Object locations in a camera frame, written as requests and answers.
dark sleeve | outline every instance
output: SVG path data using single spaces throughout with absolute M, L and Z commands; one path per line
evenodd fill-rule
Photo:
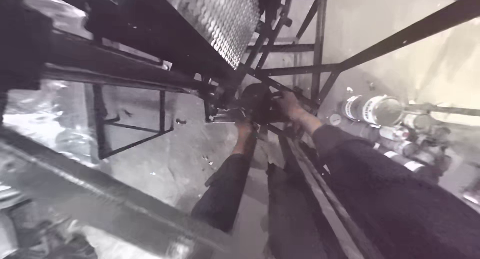
M 207 180 L 207 192 L 195 204 L 192 217 L 228 232 L 237 216 L 243 189 L 247 181 L 249 160 L 243 154 L 228 157 Z
M 480 258 L 480 215 L 339 128 L 313 140 L 330 185 L 385 258 Z

steel beam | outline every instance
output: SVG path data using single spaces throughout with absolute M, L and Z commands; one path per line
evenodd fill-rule
M 273 44 L 275 43 L 275 40 L 278 37 L 278 34 L 280 33 L 280 30 L 282 29 L 283 25 L 285 25 L 287 22 L 289 22 L 288 18 L 288 12 L 290 11 L 290 6 L 292 4 L 292 0 L 285 0 L 285 5 L 282 7 L 282 11 L 280 12 L 280 19 L 275 26 L 275 29 L 272 31 L 270 36 L 268 36 L 268 43 L 265 46 L 262 56 L 260 57 L 260 60 L 258 61 L 257 64 L 257 69 L 261 69 L 263 65 L 265 64 L 265 61 L 267 60 L 268 54 L 270 53 L 271 48 L 273 47 Z
M 151 60 L 109 47 L 96 46 L 83 37 L 55 30 L 51 33 L 51 54 L 48 62 L 56 66 L 78 69 L 77 72 L 122 78 L 125 82 L 141 82 L 165 88 L 208 91 L 207 85 L 181 73 L 161 68 Z
M 300 40 L 300 38 L 303 36 L 303 33 L 307 29 L 308 25 L 312 21 L 313 17 L 315 16 L 315 13 L 317 13 L 318 10 L 318 0 L 314 0 L 312 5 L 310 6 L 310 10 L 308 10 L 307 16 L 302 22 L 302 25 L 300 26 L 300 29 L 297 32 L 297 40 Z
M 322 103 L 325 101 L 325 98 L 328 95 L 328 92 L 333 87 L 333 84 L 335 84 L 335 81 L 339 77 L 340 72 L 339 71 L 333 71 L 330 76 L 328 77 L 327 81 L 325 82 L 324 86 L 320 90 L 320 94 L 318 94 L 318 101 L 319 101 L 319 107 L 322 105 Z
M 165 131 L 165 91 L 160 91 L 160 132 Z
M 253 50 L 254 46 L 249 45 L 247 47 L 247 52 Z M 309 52 L 313 51 L 313 43 L 293 43 L 293 44 L 274 44 L 270 48 L 270 53 L 295 53 L 295 52 Z M 263 52 L 265 48 L 260 48 L 259 52 Z
M 44 70 L 42 71 L 41 78 L 90 83 L 96 85 L 111 85 L 126 88 L 192 93 L 192 90 L 184 89 L 182 87 L 165 86 L 164 84 L 147 82 L 136 78 L 123 78 L 107 74 L 99 74 L 75 67 L 65 67 L 51 64 L 47 64 L 45 66 Z
M 478 16 L 480 0 L 456 1 L 341 62 L 340 68 L 348 70 Z
M 313 65 L 322 65 L 321 60 L 323 57 L 323 37 L 325 32 L 325 13 L 327 9 L 327 0 L 318 0 L 318 8 L 317 8 L 317 24 L 316 24 L 316 31 L 315 31 L 315 48 L 314 48 L 314 64 Z M 314 72 L 312 74 L 312 87 L 310 89 L 310 99 L 316 101 L 318 98 L 319 90 L 320 90 L 320 72 Z
M 0 157 L 4 184 L 161 257 L 172 249 L 229 249 L 222 231 L 6 128 Z
M 321 65 L 310 65 L 310 66 L 261 69 L 258 72 L 266 76 L 299 75 L 299 74 L 331 72 L 335 70 L 337 66 L 338 64 L 321 64 Z

metal grating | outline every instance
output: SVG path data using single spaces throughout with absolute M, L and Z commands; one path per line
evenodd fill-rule
M 258 0 L 168 0 L 234 69 L 260 17 Z

